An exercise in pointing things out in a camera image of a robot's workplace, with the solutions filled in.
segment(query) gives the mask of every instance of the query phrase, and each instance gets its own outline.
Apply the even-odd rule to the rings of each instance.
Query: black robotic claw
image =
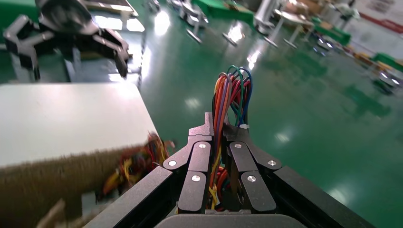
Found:
[[[212,165],[212,123],[211,113],[206,113],[205,124],[189,130],[185,147],[85,227],[373,228],[313,183],[291,168],[282,167],[278,159],[253,145],[248,130],[226,123],[221,151],[229,174],[233,206],[231,212],[206,209]],[[179,214],[165,218],[176,205]]]
[[[99,28],[80,0],[36,0],[39,24],[19,16],[3,33],[8,51],[19,57],[21,66],[40,79],[38,56],[54,49],[71,53],[94,51],[116,62],[122,77],[127,75],[128,44],[114,31]]]

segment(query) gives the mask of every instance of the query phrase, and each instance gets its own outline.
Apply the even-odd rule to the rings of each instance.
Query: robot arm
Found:
[[[213,117],[189,130],[188,143],[101,212],[86,228],[373,228],[343,204],[253,144],[247,129],[222,131],[229,187],[211,210]],[[165,218],[176,206],[178,215]]]
[[[40,79],[38,56],[55,48],[94,51],[113,59],[122,77],[127,75],[128,44],[114,31],[99,28],[79,0],[37,0],[39,24],[19,16],[3,33],[8,51],[17,55],[21,66]]]

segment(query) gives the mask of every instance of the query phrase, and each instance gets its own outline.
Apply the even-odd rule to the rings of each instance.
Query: green epoxy floor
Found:
[[[140,3],[132,3],[145,23]],[[274,49],[243,25],[247,37],[232,47],[219,32],[231,22],[210,19],[199,45],[172,9],[162,9],[170,25],[150,17],[140,92],[163,138],[184,146],[189,128],[203,124],[211,110],[218,73],[250,67],[248,57],[257,56],[249,105],[255,144],[376,227],[402,227],[401,98],[378,92],[350,58],[323,58],[299,41],[299,49],[288,48],[282,38],[291,29],[281,31]],[[9,63],[0,65],[2,82],[14,77]]]

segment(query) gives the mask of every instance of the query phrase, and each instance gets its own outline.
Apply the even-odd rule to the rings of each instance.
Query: wire bundle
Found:
[[[116,171],[105,181],[100,200],[112,190],[127,184],[131,188],[157,165],[162,165],[169,157],[168,147],[174,147],[173,142],[163,142],[158,135],[151,134],[144,146],[125,149],[120,156]]]
[[[241,70],[248,74],[246,78],[243,78]],[[221,159],[221,135],[225,115],[227,114],[229,107],[231,107],[235,113],[235,126],[240,127],[242,124],[248,124],[248,105],[251,94],[252,77],[248,70],[232,65],[228,68],[227,73],[219,74],[219,78],[215,84],[214,97],[212,100],[214,165],[212,167],[209,185],[209,191],[212,196],[212,209],[215,208],[215,204],[217,203],[217,199],[215,199],[215,192],[217,191],[219,200],[222,201],[221,190],[223,184],[226,184],[228,180],[227,171],[222,167],[218,168],[219,161]]]

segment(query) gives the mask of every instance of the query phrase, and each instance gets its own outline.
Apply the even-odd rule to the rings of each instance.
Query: metal stand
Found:
[[[267,41],[269,44],[275,46],[276,48],[278,48],[277,44],[274,42],[274,39],[276,38],[278,32],[280,31],[281,26],[283,26],[284,23],[284,18],[281,17],[280,21],[278,22],[278,24],[276,25],[276,28],[274,29],[274,31],[270,34],[269,37],[265,37],[265,41]]]
[[[297,38],[299,31],[301,30],[302,26],[297,25],[297,28],[294,30],[294,33],[291,35],[289,40],[284,39],[284,41],[289,44],[293,48],[297,48],[293,42],[295,41],[295,38]]]
[[[235,43],[235,41],[233,41],[233,40],[228,36],[228,34],[222,33],[222,36],[223,36],[230,44],[232,44],[234,47],[236,47],[236,46],[238,45],[237,43]]]
[[[308,42],[309,37],[311,36],[311,34],[314,32],[315,30],[315,26],[313,25],[308,32],[305,34],[304,39],[302,39],[304,42]]]
[[[197,33],[199,32],[199,26],[200,26],[200,21],[202,20],[202,12],[200,11],[199,15],[197,15],[197,22],[193,27],[193,31],[190,29],[187,29],[186,32],[194,39],[196,40],[199,44],[202,43],[201,39],[197,36]]]
[[[230,31],[231,31],[231,29],[233,28],[233,26],[236,26],[236,23],[235,22],[233,22],[232,23],[232,25],[231,25],[231,28],[230,28]],[[234,47],[236,47],[238,44],[235,42],[235,41],[233,41],[232,39],[231,39],[231,37],[229,37],[229,35],[228,35],[227,33],[222,33],[222,36],[230,43],[230,44],[232,44]]]

